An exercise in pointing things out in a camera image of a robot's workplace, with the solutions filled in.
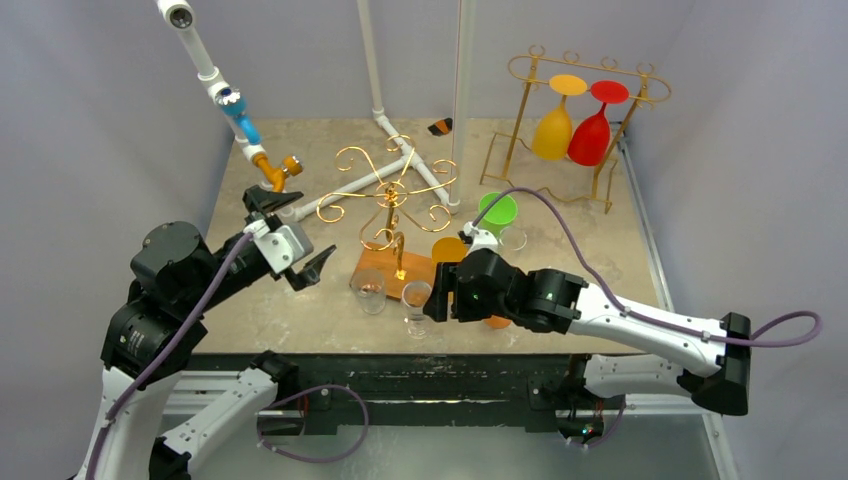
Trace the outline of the yellow wine glass front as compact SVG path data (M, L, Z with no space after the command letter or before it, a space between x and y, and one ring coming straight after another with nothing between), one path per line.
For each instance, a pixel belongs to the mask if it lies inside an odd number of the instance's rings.
M548 85L559 95L559 103L537 125L531 151L543 160L558 161L566 156L573 134L566 102L570 97L584 94L588 85L582 78L569 74L551 77Z

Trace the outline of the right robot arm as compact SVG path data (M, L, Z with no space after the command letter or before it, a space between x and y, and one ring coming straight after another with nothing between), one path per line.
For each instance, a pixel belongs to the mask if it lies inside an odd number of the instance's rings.
M714 413L749 412L748 317L698 318L608 296L597 284L555 269L523 272L489 249L436 268L423 312L436 322L503 317L534 333L572 333L638 350L623 360L593 357L564 376L576 407L597 397L657 393L689 397Z

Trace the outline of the wooden base board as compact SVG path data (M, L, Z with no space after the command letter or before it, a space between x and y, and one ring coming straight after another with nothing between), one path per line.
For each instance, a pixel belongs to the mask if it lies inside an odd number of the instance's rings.
M404 250L400 259L392 247L368 242L363 248L354 268L350 283L358 277L375 278L383 286L388 298L399 300L404 287L411 282L422 281L431 285L434 280L434 264L430 257Z

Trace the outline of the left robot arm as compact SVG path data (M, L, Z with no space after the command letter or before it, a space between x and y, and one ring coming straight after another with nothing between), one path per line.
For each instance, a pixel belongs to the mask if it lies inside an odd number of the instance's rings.
M206 335L203 315L256 281L317 284L330 251L316 252L303 228L278 211L299 192L251 186L244 228L211 250L186 221L151 230L130 267L126 303L112 316L101 352L102 394L81 479L188 479L244 422L269 404L292 405L298 369L266 351L199 413L169 431L160 424L173 389Z

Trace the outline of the gold wire wine glass rack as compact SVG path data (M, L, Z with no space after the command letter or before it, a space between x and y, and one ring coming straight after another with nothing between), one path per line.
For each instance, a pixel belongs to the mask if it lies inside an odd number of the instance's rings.
M492 133L478 183L482 185L491 180L509 187L515 185L511 171L516 149L522 148L535 155L531 151L531 142L537 125L559 103L559 95L548 85L551 77L559 74L575 75L585 80L588 85L588 90L584 94L570 97L566 102L571 116L573 134L580 123L595 114L601 106L590 95L590 87L600 80L612 80L627 87L629 98L624 103L611 104L606 108L611 132L609 145L601 163L594 167L579 165L592 170L589 191L583 195L568 198L555 194L549 186L543 186L538 190L563 204L592 202L602 205L605 214L610 213L613 208L613 176L619 164L619 160L614 157L614 151L624 140L626 130L636 111L653 110L657 105L670 100L673 95L672 84L659 76L656 66L650 62L641 62L634 68L626 69L621 67L618 60L613 57L604 56L595 63L588 63L578 52L572 50L566 50L561 56L555 58L549 56L542 45L531 45L526 53L512 57L508 60L506 68L512 78L521 82L521 99L512 129L508 132L494 131ZM527 106L531 95L544 88L556 95L557 103L538 120L532 137L528 139L523 135Z

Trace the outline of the gold scroll glass tree stand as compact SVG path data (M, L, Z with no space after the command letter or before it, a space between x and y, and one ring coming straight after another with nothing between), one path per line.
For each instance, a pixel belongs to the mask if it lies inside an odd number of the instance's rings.
M385 179L383 175L378 172L378 169L368 151L354 145L346 146L337 151L334 159L335 168L341 172L350 170L353 167L354 159L345 159L344 156L353 155L355 153L360 154L370 167L371 173L374 175L377 183L375 191L372 193L362 193L359 189L356 189L352 193L341 191L330 192L318 200L315 207L315 214L324 223L337 223L345 216L345 209L336 204L337 198L361 198L374 200L378 206L378 210L372 215L370 220L361 227L359 231L359 241L363 248L368 251L383 252L389 250L395 260L394 277L398 280L405 280L407 278L407 269L403 265L405 236L404 233L398 229L400 217L405 216L421 231L437 233L445 230L450 225L452 214L444 205L431 205L428 210L430 219L432 221L436 221L436 213L441 211L446 215L446 220L443 224L430 228L422 225L414 219L414 217L409 215L404 210L404 204L413 196L420 195L425 192L432 192L439 188L452 185L458 178L458 166L451 159L438 159L434 161L433 165L429 168L429 171L434 175L446 175L448 179L445 181L438 180L434 186L411 190L404 184L403 179L407 170L410 169L414 155L417 153L415 146L411 147L411 151L409 153L402 156L401 172L395 179ZM371 226L373 221L375 221L381 213L386 214L385 225L376 230L373 238L378 239L383 236L385 238L385 244L377 247L370 246L364 239L364 234L366 229Z

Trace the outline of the yellow wine glass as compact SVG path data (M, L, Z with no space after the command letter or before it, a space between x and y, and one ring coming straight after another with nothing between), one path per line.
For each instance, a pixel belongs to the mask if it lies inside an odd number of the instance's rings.
M584 94L588 85L582 78L569 74L551 77L548 85L559 95L559 103L537 125L531 151L543 160L558 161L566 156L573 134L566 102L570 97Z
M437 240L431 248L433 265L442 262L459 262L468 251L467 245L458 237L444 237Z

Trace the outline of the red plastic wine glass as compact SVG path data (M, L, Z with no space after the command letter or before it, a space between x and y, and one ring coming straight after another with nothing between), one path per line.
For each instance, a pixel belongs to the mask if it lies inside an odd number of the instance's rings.
M589 93L601 106L577 127L567 155L578 165L594 167L603 160L610 141L611 129L606 117L606 108L611 104L624 103L629 98L629 90L619 82L600 80L590 87Z

